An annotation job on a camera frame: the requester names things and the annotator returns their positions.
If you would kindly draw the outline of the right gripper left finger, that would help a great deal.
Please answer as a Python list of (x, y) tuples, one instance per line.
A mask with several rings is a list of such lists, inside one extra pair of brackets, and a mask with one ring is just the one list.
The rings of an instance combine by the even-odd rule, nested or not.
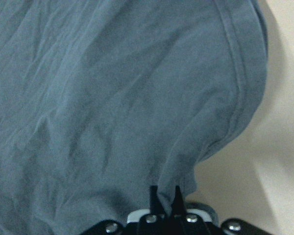
[(158, 198), (158, 186), (149, 188), (149, 209), (151, 214), (162, 214), (162, 204)]

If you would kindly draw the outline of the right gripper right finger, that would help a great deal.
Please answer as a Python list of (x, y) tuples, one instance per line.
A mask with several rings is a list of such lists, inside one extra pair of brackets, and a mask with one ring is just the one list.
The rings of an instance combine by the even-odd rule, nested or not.
[(174, 200), (171, 205), (171, 215), (185, 215), (186, 207), (184, 204), (184, 198), (179, 186), (175, 187)]

